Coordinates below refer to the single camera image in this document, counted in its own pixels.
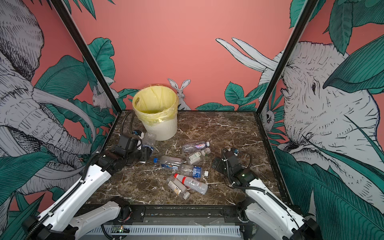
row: trash can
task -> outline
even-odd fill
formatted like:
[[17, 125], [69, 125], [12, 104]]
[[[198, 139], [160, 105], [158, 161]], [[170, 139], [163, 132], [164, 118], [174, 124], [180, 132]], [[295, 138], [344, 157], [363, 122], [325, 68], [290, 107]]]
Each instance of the trash can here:
[[165, 141], [177, 132], [177, 107], [179, 98], [165, 86], [150, 86], [140, 90], [132, 100], [138, 119], [156, 140]]

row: empty plastic bottle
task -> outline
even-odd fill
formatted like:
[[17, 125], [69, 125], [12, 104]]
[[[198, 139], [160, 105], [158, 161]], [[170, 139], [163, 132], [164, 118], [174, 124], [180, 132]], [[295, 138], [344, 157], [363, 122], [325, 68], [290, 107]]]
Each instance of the empty plastic bottle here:
[[144, 134], [144, 138], [142, 141], [142, 145], [144, 147], [150, 147], [150, 149], [153, 151], [153, 149], [155, 148], [155, 143], [156, 143], [156, 134], [149, 133], [149, 132]]
[[180, 174], [194, 178], [201, 178], [202, 175], [208, 177], [208, 171], [203, 171], [201, 167], [187, 164], [181, 165]]
[[183, 152], [194, 152], [197, 150], [203, 150], [207, 147], [209, 147], [209, 142], [198, 141], [187, 143], [186, 145], [183, 145], [181, 149], [183, 150]]
[[169, 156], [162, 156], [160, 159], [155, 157], [153, 159], [154, 163], [160, 163], [162, 167], [174, 169], [174, 170], [179, 170], [181, 165], [183, 165], [183, 159], [178, 158], [178, 157], [169, 157]]
[[177, 178], [179, 181], [181, 181], [182, 184], [189, 187], [190, 189], [195, 190], [196, 192], [199, 192], [201, 194], [205, 194], [208, 190], [208, 185], [202, 182], [197, 181], [196, 179], [193, 179], [188, 176], [184, 176], [181, 174], [175, 174], [175, 178]]
[[189, 165], [197, 164], [204, 159], [205, 155], [210, 153], [211, 153], [211, 149], [209, 149], [209, 147], [201, 151], [196, 151], [188, 156], [187, 158], [188, 164]]
[[169, 176], [167, 178], [168, 187], [175, 192], [178, 196], [187, 199], [189, 198], [190, 193], [187, 191], [187, 188], [174, 176]]

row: bottle cap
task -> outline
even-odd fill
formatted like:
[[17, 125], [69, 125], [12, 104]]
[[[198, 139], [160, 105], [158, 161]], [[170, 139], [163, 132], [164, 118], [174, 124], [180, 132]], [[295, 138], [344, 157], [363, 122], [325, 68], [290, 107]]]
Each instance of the bottle cap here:
[[211, 153], [211, 149], [209, 149], [209, 147], [207, 147], [203, 151], [205, 152], [205, 154], [210, 154]]
[[184, 199], [187, 199], [187, 198], [189, 198], [189, 195], [191, 195], [189, 192], [186, 192], [185, 194], [184, 194], [184, 196], [183, 196], [183, 198]]

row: rabbit illustration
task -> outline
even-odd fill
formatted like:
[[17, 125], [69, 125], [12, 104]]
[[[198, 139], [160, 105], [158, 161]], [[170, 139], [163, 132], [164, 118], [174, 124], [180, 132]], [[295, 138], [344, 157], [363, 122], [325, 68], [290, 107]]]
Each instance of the rabbit illustration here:
[[179, 88], [177, 83], [175, 81], [173, 81], [172, 79], [168, 78], [168, 81], [169, 81], [170, 85], [174, 89], [176, 89], [176, 91], [177, 91], [177, 96], [179, 97], [179, 108], [178, 108], [178, 110], [191, 110], [191, 108], [185, 103], [185, 101], [184, 101], [185, 95], [183, 94], [183, 89], [186, 86], [188, 86], [188, 84], [191, 83], [191, 80], [190, 79], [185, 80], [183, 82], [183, 84], [181, 84], [181, 88]]

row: brown marble surface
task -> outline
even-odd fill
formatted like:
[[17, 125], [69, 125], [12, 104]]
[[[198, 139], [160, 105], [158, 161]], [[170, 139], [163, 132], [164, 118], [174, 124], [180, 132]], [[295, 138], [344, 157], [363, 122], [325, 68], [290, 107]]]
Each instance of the brown marble surface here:
[[[107, 143], [107, 147], [116, 144], [119, 139], [123, 113], [114, 132]], [[130, 117], [124, 125], [124, 132], [128, 131]], [[104, 204], [114, 196], [121, 196], [133, 204], [191, 204], [191, 205], [231, 205], [245, 198], [245, 194], [238, 189], [225, 185], [224, 175], [210, 168], [215, 157], [221, 156], [223, 147], [236, 147], [240, 151], [252, 154], [252, 170], [260, 177], [264, 184], [280, 198], [277, 182], [272, 172], [269, 160], [260, 136], [253, 113], [236, 112], [179, 112], [177, 115], [178, 130], [174, 137], [166, 141], [157, 141], [156, 149], [147, 163], [135, 163], [125, 167], [105, 182], [86, 202], [86, 204]], [[133, 129], [144, 132], [145, 128], [135, 118]], [[205, 195], [189, 190], [191, 195], [187, 200], [172, 192], [166, 183], [169, 175], [174, 174], [171, 169], [161, 168], [153, 162], [154, 157], [162, 155], [186, 159], [181, 146], [192, 141], [209, 141], [212, 151], [203, 162], [197, 164], [209, 171], [209, 176], [200, 181], [207, 183], [209, 189]], [[240, 155], [244, 166], [249, 163], [247, 155]]]

